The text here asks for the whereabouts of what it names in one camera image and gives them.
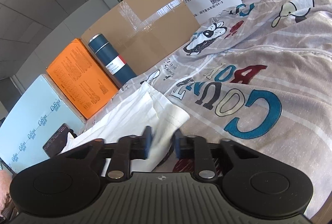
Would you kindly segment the person's right hand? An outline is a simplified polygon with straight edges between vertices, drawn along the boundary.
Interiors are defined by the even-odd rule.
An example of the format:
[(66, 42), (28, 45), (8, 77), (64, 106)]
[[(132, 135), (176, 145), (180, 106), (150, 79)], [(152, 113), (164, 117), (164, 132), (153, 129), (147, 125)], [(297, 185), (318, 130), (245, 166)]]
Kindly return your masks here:
[(10, 202), (10, 184), (12, 176), (5, 170), (0, 170), (0, 213), (2, 212)]

